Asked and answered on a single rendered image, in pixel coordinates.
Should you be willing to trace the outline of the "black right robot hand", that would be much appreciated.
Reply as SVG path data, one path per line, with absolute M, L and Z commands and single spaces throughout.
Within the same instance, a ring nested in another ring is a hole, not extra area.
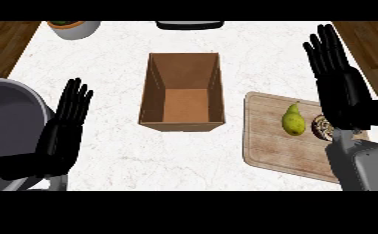
M 350 65 L 340 37 L 331 24 L 303 43 L 316 78 L 324 115 L 342 130 L 378 126 L 378 100 L 374 100 L 359 70 Z

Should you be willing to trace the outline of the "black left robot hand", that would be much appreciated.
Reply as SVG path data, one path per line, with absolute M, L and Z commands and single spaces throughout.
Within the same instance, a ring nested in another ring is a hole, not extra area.
M 36 151 L 0 157 L 0 178 L 17 180 L 67 175 L 80 151 L 83 125 L 93 91 L 82 79 L 70 79 L 62 91 L 55 117 L 48 121 Z

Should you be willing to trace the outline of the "chocolate cupcake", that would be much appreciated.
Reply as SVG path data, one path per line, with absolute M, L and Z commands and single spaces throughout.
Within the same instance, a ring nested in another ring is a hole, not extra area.
M 325 141 L 333 140 L 334 127 L 324 115 L 318 115 L 313 119 L 312 132 L 319 139 Z

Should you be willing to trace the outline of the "pale wooden cutting board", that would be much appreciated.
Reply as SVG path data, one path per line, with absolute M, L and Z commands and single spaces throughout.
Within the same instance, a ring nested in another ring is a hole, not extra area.
M 306 120 L 306 131 L 291 136 L 282 128 L 282 116 L 299 103 Z M 244 101 L 244 161 L 248 165 L 339 182 L 333 174 L 325 148 L 330 141 L 312 132 L 312 121 L 322 114 L 318 102 L 259 92 L 248 92 Z

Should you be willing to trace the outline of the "brown cardboard box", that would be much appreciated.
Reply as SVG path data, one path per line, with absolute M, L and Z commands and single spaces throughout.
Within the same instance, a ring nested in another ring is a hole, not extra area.
M 164 132 L 209 132 L 225 123 L 220 55 L 151 53 L 139 124 Z

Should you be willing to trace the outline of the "yellow-green pear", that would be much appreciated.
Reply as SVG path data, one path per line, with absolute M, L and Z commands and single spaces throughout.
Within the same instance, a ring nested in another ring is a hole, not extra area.
M 306 121 L 300 114 L 299 103 L 294 103 L 282 116 L 282 128 L 291 136 L 300 136 L 306 131 Z

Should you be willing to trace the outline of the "grey plant pot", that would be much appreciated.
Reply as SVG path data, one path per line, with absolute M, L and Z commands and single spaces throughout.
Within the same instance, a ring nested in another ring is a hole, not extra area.
M 65 22 L 64 24 L 57 24 L 55 22 L 48 22 L 57 35 L 65 40 L 79 40 L 89 37 L 101 26 L 99 21 L 76 21 Z

